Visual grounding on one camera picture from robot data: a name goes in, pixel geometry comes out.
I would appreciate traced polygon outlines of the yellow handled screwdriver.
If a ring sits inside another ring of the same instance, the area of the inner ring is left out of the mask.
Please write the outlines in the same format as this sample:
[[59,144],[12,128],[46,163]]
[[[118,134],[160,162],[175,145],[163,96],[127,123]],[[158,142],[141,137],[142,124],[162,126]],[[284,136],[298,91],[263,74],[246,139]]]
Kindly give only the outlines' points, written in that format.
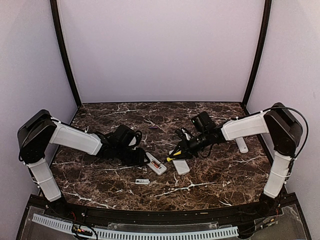
[[177,160],[181,157],[181,154],[182,154],[182,151],[177,151],[177,152],[173,152],[173,151],[170,151],[169,152],[169,156],[163,161],[163,163],[169,163],[173,160]]

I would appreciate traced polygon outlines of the white remote with display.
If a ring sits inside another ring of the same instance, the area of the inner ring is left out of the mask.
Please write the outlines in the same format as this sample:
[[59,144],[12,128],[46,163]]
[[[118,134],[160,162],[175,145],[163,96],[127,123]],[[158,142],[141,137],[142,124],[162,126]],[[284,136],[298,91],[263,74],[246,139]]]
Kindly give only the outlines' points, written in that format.
[[146,152],[146,156],[149,159],[149,163],[147,163],[146,165],[158,176],[161,176],[167,171],[167,167],[158,159],[156,159],[152,154]]

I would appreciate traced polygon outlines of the white battery compartment cover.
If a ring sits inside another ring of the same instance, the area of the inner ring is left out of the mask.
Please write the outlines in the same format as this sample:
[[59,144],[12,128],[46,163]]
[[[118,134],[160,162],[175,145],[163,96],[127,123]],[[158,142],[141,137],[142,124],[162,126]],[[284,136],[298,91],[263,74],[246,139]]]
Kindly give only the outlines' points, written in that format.
[[149,179],[136,179],[135,184],[136,185],[148,185],[150,183]]

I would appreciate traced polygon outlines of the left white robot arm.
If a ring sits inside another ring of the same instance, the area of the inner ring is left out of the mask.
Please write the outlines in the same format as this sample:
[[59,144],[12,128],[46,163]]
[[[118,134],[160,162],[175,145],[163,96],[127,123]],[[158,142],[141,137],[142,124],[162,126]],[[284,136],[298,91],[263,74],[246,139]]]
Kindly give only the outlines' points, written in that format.
[[29,119],[17,132],[18,159],[28,167],[51,210],[60,218],[67,218],[70,206],[61,198],[63,194],[47,163],[45,151],[48,145],[60,145],[88,155],[112,160],[118,159],[124,166],[145,166],[150,158],[139,147],[142,132],[120,125],[114,132],[88,132],[72,127],[51,116],[42,109]]

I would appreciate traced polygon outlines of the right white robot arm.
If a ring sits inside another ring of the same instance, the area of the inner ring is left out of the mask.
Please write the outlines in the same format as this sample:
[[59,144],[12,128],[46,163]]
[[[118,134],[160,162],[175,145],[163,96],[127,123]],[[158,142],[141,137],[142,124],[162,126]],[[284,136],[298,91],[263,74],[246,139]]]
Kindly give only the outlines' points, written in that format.
[[192,135],[186,128],[175,132],[180,142],[170,151],[167,162],[173,160],[188,160],[199,157],[206,148],[212,148],[228,141],[239,141],[241,138],[268,134],[273,142],[273,162],[268,180],[263,189],[267,196],[255,205],[255,213],[266,217],[275,208],[272,199],[278,197],[286,180],[291,176],[295,160],[305,147],[302,136],[308,136],[309,127],[295,118],[296,109],[277,102],[272,107],[246,116],[235,117],[217,125],[205,111],[191,119],[198,131]]

